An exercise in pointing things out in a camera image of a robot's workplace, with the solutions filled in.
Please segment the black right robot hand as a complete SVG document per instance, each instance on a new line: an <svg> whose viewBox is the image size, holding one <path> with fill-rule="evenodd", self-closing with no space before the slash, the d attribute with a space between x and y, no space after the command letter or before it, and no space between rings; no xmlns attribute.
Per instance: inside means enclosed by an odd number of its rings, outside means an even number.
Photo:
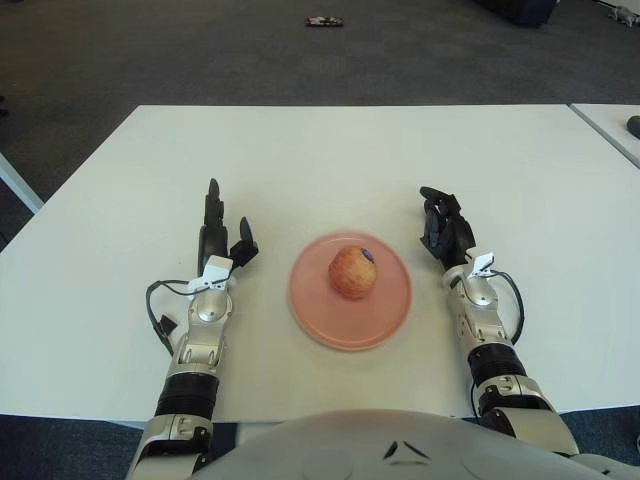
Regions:
<svg viewBox="0 0 640 480"><path fill-rule="evenodd" d="M470 224L461 214L453 194L422 186L426 214L421 243L442 264L443 284L451 288L461 279L489 278L495 257L492 252L477 250Z"/></svg>

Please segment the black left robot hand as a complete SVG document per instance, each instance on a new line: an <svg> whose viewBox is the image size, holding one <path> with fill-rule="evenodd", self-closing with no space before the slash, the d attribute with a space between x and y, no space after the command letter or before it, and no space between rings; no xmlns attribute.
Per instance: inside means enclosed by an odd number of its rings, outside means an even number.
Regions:
<svg viewBox="0 0 640 480"><path fill-rule="evenodd" d="M239 233L240 240L229 247L224 202L220 198L218 182L212 178L205 196L204 220L199 231L198 276L187 285L189 296L206 290L225 291L232 273L258 255L259 248L246 217L240 220Z"/></svg>

